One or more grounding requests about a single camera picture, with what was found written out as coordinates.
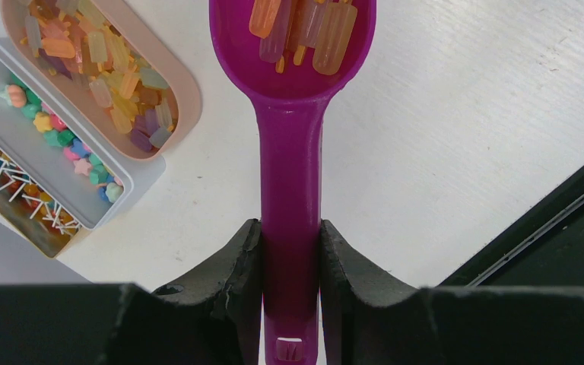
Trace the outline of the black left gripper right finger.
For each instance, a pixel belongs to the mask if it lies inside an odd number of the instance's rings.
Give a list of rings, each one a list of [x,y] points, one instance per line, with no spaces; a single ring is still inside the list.
[[[320,230],[329,364],[584,364],[584,287],[423,287]]]

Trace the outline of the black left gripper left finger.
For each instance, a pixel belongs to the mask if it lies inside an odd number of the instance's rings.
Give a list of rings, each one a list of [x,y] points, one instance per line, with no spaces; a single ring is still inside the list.
[[[261,224],[149,292],[136,284],[0,285],[0,364],[256,364]]]

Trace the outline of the magenta plastic scoop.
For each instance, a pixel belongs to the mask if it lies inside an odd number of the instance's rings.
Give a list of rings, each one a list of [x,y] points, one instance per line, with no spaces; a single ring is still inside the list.
[[[319,230],[322,124],[333,98],[356,75],[370,50],[374,1],[330,1],[341,25],[333,75],[310,62],[277,73],[259,57],[251,1],[212,1],[211,39],[227,77],[250,99],[259,130],[265,362],[314,364],[319,352]]]

